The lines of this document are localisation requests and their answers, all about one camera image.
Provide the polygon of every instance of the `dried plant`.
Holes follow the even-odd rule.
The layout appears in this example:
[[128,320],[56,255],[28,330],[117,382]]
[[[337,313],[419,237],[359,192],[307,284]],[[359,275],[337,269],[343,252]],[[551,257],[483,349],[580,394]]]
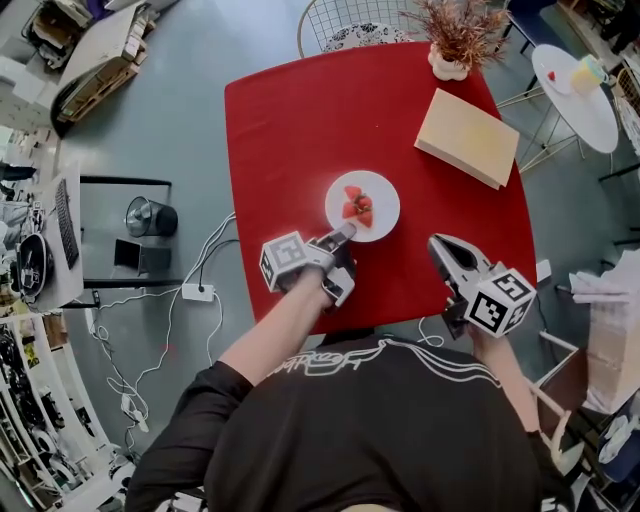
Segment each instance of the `dried plant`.
[[402,16],[418,22],[444,60],[473,67],[504,56],[501,48],[505,38],[500,37],[500,29],[508,21],[506,10],[491,9],[486,0],[414,2],[420,13],[404,11]]

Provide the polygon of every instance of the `cardboard box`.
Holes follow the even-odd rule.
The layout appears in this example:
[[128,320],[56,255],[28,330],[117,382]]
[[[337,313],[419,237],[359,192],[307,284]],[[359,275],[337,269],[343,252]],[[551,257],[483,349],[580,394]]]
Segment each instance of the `cardboard box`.
[[437,89],[414,145],[498,189],[509,181],[519,137],[499,119]]

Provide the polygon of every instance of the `white container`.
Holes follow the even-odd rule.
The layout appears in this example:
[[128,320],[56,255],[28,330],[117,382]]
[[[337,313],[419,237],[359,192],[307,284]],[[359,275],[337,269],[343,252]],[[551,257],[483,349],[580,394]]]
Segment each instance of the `white container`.
[[442,58],[435,44],[431,45],[429,51],[429,64],[433,68],[436,78],[446,82],[448,80],[464,80],[469,74],[469,68],[459,62],[449,62]]

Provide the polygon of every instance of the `white plate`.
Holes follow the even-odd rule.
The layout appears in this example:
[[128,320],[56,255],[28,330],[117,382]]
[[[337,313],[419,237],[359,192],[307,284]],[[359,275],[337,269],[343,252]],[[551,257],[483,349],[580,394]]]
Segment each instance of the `white plate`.
[[[342,207],[349,201],[344,187],[353,185],[360,187],[363,194],[367,194],[373,201],[373,224],[370,228],[364,226],[356,217],[342,218]],[[400,217],[400,198],[393,185],[379,174],[371,171],[352,171],[340,176],[329,187],[324,200],[324,211],[333,229],[352,222],[358,231],[353,237],[354,242],[373,242],[387,235],[398,222]]]
[[[570,81],[570,73],[566,69],[551,69],[547,64],[542,64],[541,67],[544,69],[544,79],[546,82],[553,87],[560,94],[571,94],[571,81]],[[556,79],[551,80],[548,74],[553,71],[556,74]]]

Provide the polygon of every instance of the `strawberry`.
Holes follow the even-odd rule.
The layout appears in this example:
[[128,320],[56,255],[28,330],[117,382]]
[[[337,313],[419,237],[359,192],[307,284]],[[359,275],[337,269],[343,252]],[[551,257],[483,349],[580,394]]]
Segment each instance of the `strawberry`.
[[355,217],[358,215],[358,210],[356,210],[356,205],[353,203],[344,203],[342,206],[342,218],[348,219],[350,217]]
[[344,187],[344,191],[351,201],[355,201],[356,198],[362,194],[362,189],[360,187],[354,187],[353,185],[347,185]]
[[373,201],[369,196],[365,194],[360,195],[360,197],[356,199],[355,203],[357,207],[361,210],[364,210],[366,208],[371,209],[373,207]]
[[373,212],[371,210],[367,210],[366,212],[358,214],[358,220],[360,221],[360,224],[370,228],[373,224]]

